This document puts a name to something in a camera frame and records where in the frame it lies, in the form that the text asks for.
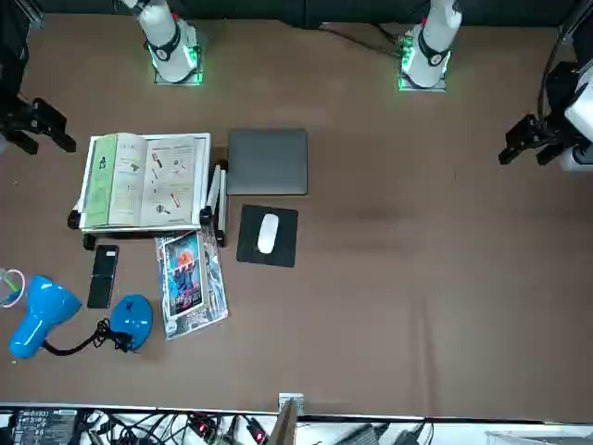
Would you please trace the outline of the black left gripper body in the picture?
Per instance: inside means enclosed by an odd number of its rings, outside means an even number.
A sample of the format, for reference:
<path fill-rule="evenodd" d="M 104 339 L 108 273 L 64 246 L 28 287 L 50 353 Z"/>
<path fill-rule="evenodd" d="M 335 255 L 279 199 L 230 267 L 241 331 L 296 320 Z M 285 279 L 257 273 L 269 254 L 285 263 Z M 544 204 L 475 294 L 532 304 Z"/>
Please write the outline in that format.
<path fill-rule="evenodd" d="M 561 145 L 567 148 L 574 144 L 574 127 L 566 119 L 564 111 L 564 108 L 553 109 L 544 118 L 530 116 L 534 132 L 530 143 L 531 148 L 550 145 Z"/>

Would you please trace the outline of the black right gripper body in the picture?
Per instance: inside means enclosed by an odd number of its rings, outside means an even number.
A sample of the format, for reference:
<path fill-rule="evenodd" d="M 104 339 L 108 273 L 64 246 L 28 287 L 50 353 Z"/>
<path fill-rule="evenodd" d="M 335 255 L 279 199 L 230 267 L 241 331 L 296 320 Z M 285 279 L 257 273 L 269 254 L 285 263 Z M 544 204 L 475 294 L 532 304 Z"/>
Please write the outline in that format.
<path fill-rule="evenodd" d="M 8 137 L 14 132 L 35 133 L 32 124 L 36 118 L 35 101 L 23 101 L 17 95 L 1 95 L 1 134 Z"/>

